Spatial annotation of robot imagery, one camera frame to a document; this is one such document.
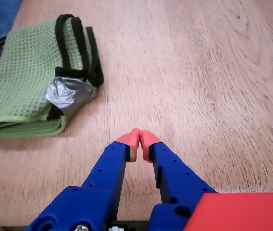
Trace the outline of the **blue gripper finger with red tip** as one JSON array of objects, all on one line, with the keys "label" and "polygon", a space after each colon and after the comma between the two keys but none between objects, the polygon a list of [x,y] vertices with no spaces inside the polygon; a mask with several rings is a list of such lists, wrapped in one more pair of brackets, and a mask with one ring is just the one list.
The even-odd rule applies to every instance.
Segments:
[{"label": "blue gripper finger with red tip", "polygon": [[153,164],[161,203],[154,206],[149,231],[182,231],[206,193],[216,193],[167,145],[149,131],[140,132],[144,160]]},{"label": "blue gripper finger with red tip", "polygon": [[107,146],[84,183],[66,187],[27,230],[107,230],[117,218],[126,163],[137,158],[139,135],[135,128]]}]

